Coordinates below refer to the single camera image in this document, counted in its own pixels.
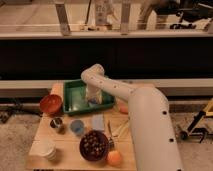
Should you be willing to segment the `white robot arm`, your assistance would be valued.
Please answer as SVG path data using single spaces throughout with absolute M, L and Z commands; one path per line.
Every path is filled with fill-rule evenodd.
M 128 103 L 137 171 L 184 171 L 165 95 L 155 86 L 137 86 L 104 76 L 95 64 L 81 79 Z

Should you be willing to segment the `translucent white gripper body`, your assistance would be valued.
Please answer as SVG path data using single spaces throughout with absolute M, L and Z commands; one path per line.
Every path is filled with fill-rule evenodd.
M 102 92 L 100 88 L 95 86 L 86 85 L 86 100 L 95 100 L 98 103 L 102 103 Z

